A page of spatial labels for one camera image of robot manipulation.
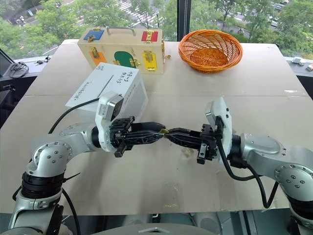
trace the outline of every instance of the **white box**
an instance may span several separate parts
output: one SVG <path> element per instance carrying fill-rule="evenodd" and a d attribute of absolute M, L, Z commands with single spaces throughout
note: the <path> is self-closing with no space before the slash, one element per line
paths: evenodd
<path fill-rule="evenodd" d="M 107 92 L 116 92 L 124 100 L 117 118 L 135 117 L 139 122 L 147 106 L 148 97 L 138 69 L 100 63 L 66 103 L 74 107 L 89 100 L 99 98 Z M 78 108 L 85 121 L 95 118 L 98 102 Z"/>

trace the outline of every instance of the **crosswalk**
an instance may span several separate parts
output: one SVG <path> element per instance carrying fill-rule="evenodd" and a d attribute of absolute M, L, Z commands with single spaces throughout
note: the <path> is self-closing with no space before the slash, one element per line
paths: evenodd
<path fill-rule="evenodd" d="M 137 20 L 137 22 L 132 23 L 132 26 L 135 27 L 138 24 L 140 24 L 140 22 L 145 22 L 146 20 L 145 20 L 145 17 L 143 15 L 140 15 L 140 14 L 137 14 L 135 12 L 132 12 L 130 10 L 131 5 L 132 4 L 130 2 L 122 1 L 122 0 L 116 1 L 116 4 L 115 4 L 115 6 L 119 6 L 120 10 L 125 11 L 127 14 L 131 15 L 134 20 Z M 149 24 L 152 23 L 155 17 L 157 17 L 157 16 L 156 15 L 154 15 L 152 17 L 149 16 L 148 19 L 147 19 L 148 23 Z"/>

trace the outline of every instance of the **metal handle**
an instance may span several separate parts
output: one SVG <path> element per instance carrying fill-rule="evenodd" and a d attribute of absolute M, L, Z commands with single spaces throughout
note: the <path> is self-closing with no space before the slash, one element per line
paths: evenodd
<path fill-rule="evenodd" d="M 107 27 L 107 32 L 108 32 L 108 35 L 111 35 L 111 34 L 110 34 L 110 31 L 109 31 L 109 29 L 110 29 L 110 28 L 117 28 L 117 29 L 119 29 L 119 28 L 122 28 L 122 29 L 130 29 L 130 30 L 133 32 L 133 35 L 134 35 L 134 36 L 136 36 L 136 32 L 135 32 L 135 30 L 134 30 L 133 28 L 130 28 L 130 27 L 110 27 L 110 26 L 108 26 L 108 27 Z"/>

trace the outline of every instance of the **table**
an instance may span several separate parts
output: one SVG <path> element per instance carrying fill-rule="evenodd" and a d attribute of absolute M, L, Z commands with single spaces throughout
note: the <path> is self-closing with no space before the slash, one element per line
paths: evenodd
<path fill-rule="evenodd" d="M 31 141 L 48 132 L 91 72 L 76 42 L 63 42 L 0 131 L 0 212 L 13 210 L 11 196 L 21 183 Z M 207 123 L 207 103 L 223 96 L 236 133 L 270 135 L 285 144 L 312 147 L 313 102 L 275 45 L 243 44 L 241 62 L 216 74 L 192 70 L 179 58 L 178 43 L 165 46 L 172 56 L 165 73 L 143 75 L 149 103 L 142 121 L 200 130 Z M 71 113 L 56 131 L 82 120 Z M 135 146 L 121 159 L 103 151 L 81 154 L 67 165 L 65 177 L 78 172 L 63 185 L 78 215 L 263 208 L 255 181 L 232 180 L 217 161 L 199 165 L 195 151 L 167 140 Z M 274 181 L 262 180 L 269 197 Z M 64 198 L 61 203 L 64 214 L 71 214 Z M 288 206 L 279 188 L 272 208 Z"/>

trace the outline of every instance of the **window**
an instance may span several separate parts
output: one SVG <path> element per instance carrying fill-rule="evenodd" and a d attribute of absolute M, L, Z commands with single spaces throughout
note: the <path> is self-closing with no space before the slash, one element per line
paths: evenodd
<path fill-rule="evenodd" d="M 277 44 L 284 56 L 313 59 L 312 0 L 192 0 L 190 31 L 204 28 L 241 43 Z"/>
<path fill-rule="evenodd" d="M 87 27 L 161 28 L 177 40 L 177 0 L 0 0 L 0 48 L 13 59 L 52 55 Z"/>

